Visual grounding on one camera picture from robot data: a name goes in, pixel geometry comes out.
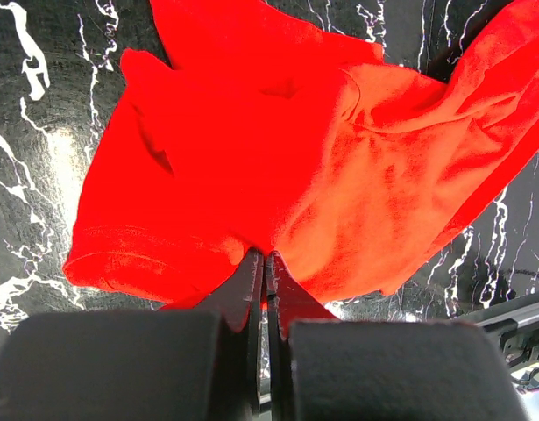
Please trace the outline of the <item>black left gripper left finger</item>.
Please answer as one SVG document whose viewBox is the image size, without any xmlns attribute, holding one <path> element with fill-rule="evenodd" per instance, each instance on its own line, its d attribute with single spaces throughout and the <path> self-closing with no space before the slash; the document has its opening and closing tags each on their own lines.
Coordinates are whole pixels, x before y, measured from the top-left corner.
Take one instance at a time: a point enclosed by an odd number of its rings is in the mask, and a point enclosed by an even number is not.
<svg viewBox="0 0 539 421">
<path fill-rule="evenodd" d="M 264 259 L 179 310 L 40 314 L 0 353 L 0 420 L 253 420 Z"/>
</svg>

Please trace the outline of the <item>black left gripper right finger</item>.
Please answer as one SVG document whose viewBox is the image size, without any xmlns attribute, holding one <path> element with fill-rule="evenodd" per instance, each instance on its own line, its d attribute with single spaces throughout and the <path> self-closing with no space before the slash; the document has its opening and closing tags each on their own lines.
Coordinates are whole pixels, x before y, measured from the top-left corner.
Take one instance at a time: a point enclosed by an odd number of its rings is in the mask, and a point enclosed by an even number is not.
<svg viewBox="0 0 539 421">
<path fill-rule="evenodd" d="M 345 322 L 266 261 L 276 420 L 523 420 L 493 340 L 476 325 Z"/>
</svg>

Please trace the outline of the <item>red t-shirt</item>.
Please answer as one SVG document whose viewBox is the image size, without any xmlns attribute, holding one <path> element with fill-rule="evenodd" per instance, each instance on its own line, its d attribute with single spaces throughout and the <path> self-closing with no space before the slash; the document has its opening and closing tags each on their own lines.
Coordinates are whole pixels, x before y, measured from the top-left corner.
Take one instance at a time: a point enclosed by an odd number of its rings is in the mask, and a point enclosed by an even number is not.
<svg viewBox="0 0 539 421">
<path fill-rule="evenodd" d="M 393 294 L 539 150 L 539 1 L 513 1 L 447 82 L 262 1 L 154 1 L 168 61 L 126 88 L 63 267 L 179 305 L 278 251 L 322 303 Z"/>
</svg>

